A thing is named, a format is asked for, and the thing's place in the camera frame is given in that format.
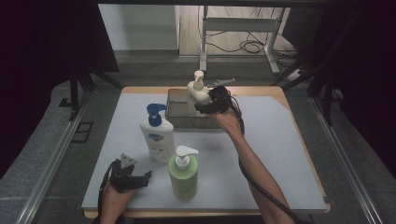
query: metal rail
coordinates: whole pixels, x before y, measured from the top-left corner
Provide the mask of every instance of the metal rail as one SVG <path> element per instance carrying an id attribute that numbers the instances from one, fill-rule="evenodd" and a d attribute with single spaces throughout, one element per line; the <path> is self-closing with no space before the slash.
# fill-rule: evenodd
<path id="1" fill-rule="evenodd" d="M 49 162 L 47 166 L 44 168 L 41 176 L 38 178 L 35 186 L 30 193 L 25 205 L 23 206 L 16 223 L 32 223 L 35 213 L 37 212 L 41 202 L 44 199 L 44 196 L 50 186 L 52 178 L 55 176 L 56 171 L 58 170 L 59 165 L 61 164 L 62 158 L 64 157 L 64 153 L 69 146 L 69 143 L 73 137 L 74 132 L 78 127 L 78 123 L 84 114 L 86 105 L 90 95 L 88 93 L 84 93 L 81 96 L 80 110 L 78 111 L 74 120 L 70 121 L 67 125 L 67 128 L 59 141 L 57 147 L 49 158 Z"/>
<path id="2" fill-rule="evenodd" d="M 344 148 L 340 143 L 334 129 L 329 126 L 325 118 L 323 118 L 321 112 L 322 108 L 318 99 L 310 97 L 309 100 L 316 110 L 320 125 L 322 126 L 324 132 L 330 140 L 332 149 L 341 165 L 341 168 L 346 175 L 346 179 L 348 180 L 350 187 L 352 187 L 352 190 L 354 191 L 361 205 L 361 209 L 363 210 L 364 215 L 366 215 L 369 223 L 382 224 L 382 220 L 379 217 L 379 214 L 376 212 L 375 205 L 370 195 L 368 194 L 367 189 L 363 186 L 361 180 L 356 174 L 355 169 L 353 168 L 349 158 L 347 157 L 347 154 L 344 151 Z"/>

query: metal frame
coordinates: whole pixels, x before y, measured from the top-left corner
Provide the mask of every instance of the metal frame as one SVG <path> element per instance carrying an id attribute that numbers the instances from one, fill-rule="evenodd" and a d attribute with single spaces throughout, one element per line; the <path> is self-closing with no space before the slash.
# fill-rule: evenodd
<path id="1" fill-rule="evenodd" d="M 82 115 L 84 114 L 89 97 L 89 93 L 81 96 L 81 104 L 75 119 L 69 122 L 64 132 L 64 135 L 62 136 L 57 147 L 49 158 L 47 166 L 44 168 L 43 172 L 35 183 L 35 186 L 33 187 L 25 205 L 23 206 L 16 223 L 33 222 L 35 214 L 41 202 L 43 201 L 44 196 L 46 195 L 52 178 L 55 176 L 55 173 L 58 170 L 59 165 L 61 164 L 62 158 L 64 157 L 64 153 L 66 152 L 69 143 L 72 140 L 73 134 L 78 127 L 78 123 L 81 120 Z"/>
<path id="2" fill-rule="evenodd" d="M 279 74 L 276 60 L 274 59 L 272 50 L 276 41 L 276 36 L 279 31 L 282 18 L 285 13 L 285 8 L 282 7 L 280 14 L 276 19 L 258 19 L 258 18 L 212 18 L 207 17 L 208 6 L 204 6 L 204 16 L 202 18 L 202 43 L 200 54 L 201 71 L 206 72 L 206 32 L 207 31 L 231 31 L 231 32 L 261 32 L 272 33 L 269 38 L 268 45 L 264 47 L 265 55 L 268 63 L 271 66 L 274 75 Z"/>
<path id="3" fill-rule="evenodd" d="M 318 101 L 318 98 L 309 97 L 309 101 L 315 108 L 320 125 L 322 126 L 323 131 L 326 133 L 326 136 L 332 145 L 332 149 L 340 163 L 341 168 L 344 171 L 344 174 L 346 175 L 346 179 L 348 180 L 350 187 L 354 191 L 356 198 L 361 204 L 361 210 L 363 211 L 364 215 L 366 215 L 366 218 L 370 224 L 382 224 L 382 220 L 376 211 L 373 200 L 356 174 L 356 171 L 353 168 L 352 163 L 350 162 L 342 144 L 340 143 L 337 134 L 335 133 L 332 126 L 327 123 L 326 118 L 323 117 L 323 109 L 320 105 L 320 102 Z"/>

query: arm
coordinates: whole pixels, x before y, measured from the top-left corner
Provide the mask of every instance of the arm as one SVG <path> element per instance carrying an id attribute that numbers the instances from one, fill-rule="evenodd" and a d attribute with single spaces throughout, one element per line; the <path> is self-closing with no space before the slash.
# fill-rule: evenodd
<path id="1" fill-rule="evenodd" d="M 125 211 L 129 201 L 131 201 L 135 193 L 136 189 L 131 189 L 125 193 L 118 193 L 110 182 L 107 182 L 105 186 L 100 223 L 115 224 L 117 218 Z"/>
<path id="2" fill-rule="evenodd" d="M 233 144 L 235 145 L 239 159 L 251 178 L 262 188 L 266 189 L 270 194 L 276 197 L 280 202 L 289 207 L 279 185 L 242 134 L 241 127 L 239 121 L 236 119 L 235 113 L 231 109 L 228 109 L 222 114 L 211 114 L 210 116 L 215 119 L 224 132 L 230 136 Z M 294 223 L 293 220 L 273 202 L 268 200 L 254 187 L 250 185 L 249 187 L 256 204 L 259 206 L 262 219 L 265 223 Z"/>

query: wall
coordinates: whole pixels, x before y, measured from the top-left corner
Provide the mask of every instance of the wall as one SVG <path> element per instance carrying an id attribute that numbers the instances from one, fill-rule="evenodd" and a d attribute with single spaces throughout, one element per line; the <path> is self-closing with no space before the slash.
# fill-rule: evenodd
<path id="1" fill-rule="evenodd" d="M 178 49 L 178 7 L 99 5 L 114 50 Z"/>

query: white pump cap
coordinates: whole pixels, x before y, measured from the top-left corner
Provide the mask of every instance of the white pump cap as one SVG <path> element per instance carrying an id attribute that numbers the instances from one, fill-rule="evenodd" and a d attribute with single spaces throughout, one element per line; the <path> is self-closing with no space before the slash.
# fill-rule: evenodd
<path id="1" fill-rule="evenodd" d="M 190 148 L 190 147 L 185 147 L 185 146 L 178 146 L 176 148 L 176 166 L 180 170 L 185 170 L 189 168 L 190 164 L 190 157 L 188 155 L 198 155 L 198 150 Z"/>
<path id="2" fill-rule="evenodd" d="M 201 89 L 203 89 L 204 88 L 204 82 L 203 82 L 204 72 L 200 71 L 200 70 L 195 71 L 194 72 L 194 79 L 195 79 L 195 81 L 194 81 L 194 89 L 196 91 L 200 91 Z"/>

